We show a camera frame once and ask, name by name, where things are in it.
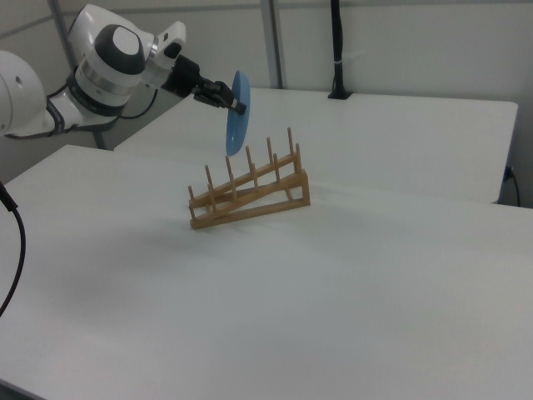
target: white table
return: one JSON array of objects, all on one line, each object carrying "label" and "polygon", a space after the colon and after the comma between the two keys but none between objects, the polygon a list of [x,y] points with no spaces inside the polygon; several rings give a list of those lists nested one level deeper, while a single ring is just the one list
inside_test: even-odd
[{"label": "white table", "polygon": [[[252,89],[246,144],[267,160],[265,139],[301,143],[313,179],[493,203],[500,195],[517,106],[426,97]],[[223,165],[226,115],[187,98],[116,148]]]},{"label": "white table", "polygon": [[193,231],[205,181],[80,147],[11,181],[28,253],[0,379],[56,400],[533,393],[531,210],[311,182],[310,207]]}]

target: blue plate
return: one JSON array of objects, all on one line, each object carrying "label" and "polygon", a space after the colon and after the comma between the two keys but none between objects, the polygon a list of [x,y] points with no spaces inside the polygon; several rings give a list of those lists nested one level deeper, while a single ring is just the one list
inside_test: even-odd
[{"label": "blue plate", "polygon": [[242,115],[232,110],[227,112],[226,154],[228,156],[237,154],[241,150],[250,119],[250,82],[243,71],[237,71],[235,74],[232,91],[237,101],[247,105],[247,110]]}]

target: black cord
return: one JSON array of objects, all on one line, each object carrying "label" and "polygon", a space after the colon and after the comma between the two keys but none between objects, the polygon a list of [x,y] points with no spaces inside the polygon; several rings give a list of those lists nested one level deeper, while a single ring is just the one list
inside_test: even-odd
[{"label": "black cord", "polygon": [[148,111],[150,111],[150,108],[152,108],[153,103],[156,101],[157,92],[159,92],[158,89],[156,89],[156,91],[153,93],[153,97],[152,97],[152,100],[150,101],[150,104],[148,104],[148,107],[143,112],[141,112],[140,114],[137,114],[137,115],[133,115],[131,117],[124,117],[124,116],[121,115],[119,118],[121,118],[121,119],[136,119],[136,118],[142,117],[144,114],[146,114]]},{"label": "black cord", "polygon": [[516,205],[518,207],[522,207],[521,204],[520,204],[520,190],[518,190],[518,182],[516,181],[516,176],[515,176],[515,174],[512,171],[509,172],[509,178],[512,178],[513,182],[515,183]]},{"label": "black cord", "polygon": [[54,93],[50,93],[47,95],[47,99],[53,98],[54,96],[57,96],[59,93],[61,93],[63,90],[67,88],[67,84],[65,83],[63,86],[61,86],[58,90],[56,90]]},{"label": "black cord", "polygon": [[2,316],[3,312],[6,311],[7,305],[9,304],[11,298],[13,297],[13,294],[15,293],[15,289],[17,288],[18,281],[22,274],[24,258],[26,257],[26,231],[24,230],[24,223],[22,222],[22,218],[20,217],[20,214],[18,213],[17,209],[12,210],[12,213],[17,219],[18,230],[20,231],[20,257],[18,259],[18,267],[17,272],[15,273],[15,278],[13,279],[13,283],[11,284],[11,288],[9,289],[9,293],[6,296],[6,299],[3,301],[3,304],[0,307],[0,317]]},{"label": "black cord", "polygon": [[[67,84],[65,83],[63,86],[61,86],[58,90],[56,90],[54,93],[50,93],[47,95],[47,100],[50,98],[53,98],[54,96],[57,96],[59,93],[61,93],[63,90],[67,88]],[[65,133],[69,133],[72,129],[74,129],[76,125],[70,127]],[[11,133],[7,135],[3,135],[5,138],[13,139],[13,140],[33,140],[33,139],[40,139],[40,138],[49,138],[52,136],[53,131],[51,132],[45,132],[45,133],[36,133],[34,135],[28,135],[28,136],[17,136],[12,135]]]}]

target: black cable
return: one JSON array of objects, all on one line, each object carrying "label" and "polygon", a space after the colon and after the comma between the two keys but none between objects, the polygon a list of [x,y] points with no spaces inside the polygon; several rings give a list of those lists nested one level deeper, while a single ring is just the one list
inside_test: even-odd
[{"label": "black cable", "polygon": [[16,136],[12,135],[11,133],[8,133],[7,135],[3,135],[5,138],[14,139],[14,140],[32,140],[32,139],[40,139],[40,138],[48,138],[50,136],[50,133],[36,133],[35,135],[28,135],[28,136]]},{"label": "black cable", "polygon": [[[65,83],[63,86],[61,86],[55,92],[48,94],[47,95],[47,100],[49,100],[50,98],[53,98],[54,96],[57,96],[59,93],[61,93],[66,88],[67,88],[67,84]],[[65,133],[69,133],[75,127],[76,127],[76,125],[72,126]],[[11,133],[9,133],[7,135],[3,135],[3,136],[5,138],[9,138],[9,139],[13,139],[13,140],[33,140],[33,139],[40,139],[40,138],[44,138],[44,137],[45,138],[49,138],[50,136],[52,136],[52,134],[53,134],[53,131],[44,132],[44,133],[36,133],[34,135],[28,135],[28,136],[17,136],[17,135],[12,135]]]},{"label": "black cable", "polygon": [[17,289],[18,281],[20,280],[20,276],[22,274],[22,267],[24,266],[24,258],[26,257],[26,231],[24,229],[24,223],[22,222],[22,218],[17,210],[17,204],[13,201],[11,196],[9,196],[9,193],[7,193],[6,188],[3,186],[3,184],[0,182],[0,200],[2,200],[2,203],[4,206],[6,206],[7,210],[12,212],[15,218],[17,219],[18,224],[18,230],[20,231],[20,257],[18,258],[18,267],[17,272],[15,273],[15,278],[13,279],[13,283],[11,284],[11,288],[9,289],[9,293],[6,296],[6,299],[3,301],[2,306],[0,307],[0,317],[2,316],[3,312],[6,311],[7,305],[11,301],[11,298],[13,297],[13,294],[15,293],[15,289]]},{"label": "black cable", "polygon": [[143,112],[141,112],[140,114],[137,114],[137,115],[133,115],[131,117],[124,117],[124,116],[121,115],[119,118],[121,118],[121,119],[136,119],[136,118],[142,117],[144,114],[146,114],[148,111],[150,111],[150,108],[152,108],[153,103],[156,101],[157,92],[159,92],[158,89],[156,89],[156,91],[153,93],[153,97],[152,97],[152,100],[150,101],[150,104],[148,104],[148,107]]},{"label": "black cable", "polygon": [[59,93],[61,93],[63,90],[67,88],[67,84],[65,83],[63,86],[61,86],[58,90],[56,90],[54,93],[50,93],[47,95],[47,99],[53,98],[54,96],[57,96]]},{"label": "black cable", "polygon": [[516,181],[516,176],[515,176],[515,174],[512,171],[509,172],[509,178],[512,178],[513,182],[515,183],[516,205],[518,207],[522,207],[521,204],[520,204],[520,190],[518,190],[518,182]]}]

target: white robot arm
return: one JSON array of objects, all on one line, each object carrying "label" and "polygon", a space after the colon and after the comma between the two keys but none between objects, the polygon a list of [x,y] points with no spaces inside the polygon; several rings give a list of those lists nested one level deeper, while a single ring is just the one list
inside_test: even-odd
[{"label": "white robot arm", "polygon": [[224,82],[200,75],[180,53],[185,25],[159,36],[143,32],[113,12],[87,5],[68,34],[78,66],[64,87],[46,96],[37,74],[21,58],[0,51],[0,134],[52,136],[73,129],[110,128],[139,83],[244,114]]}]

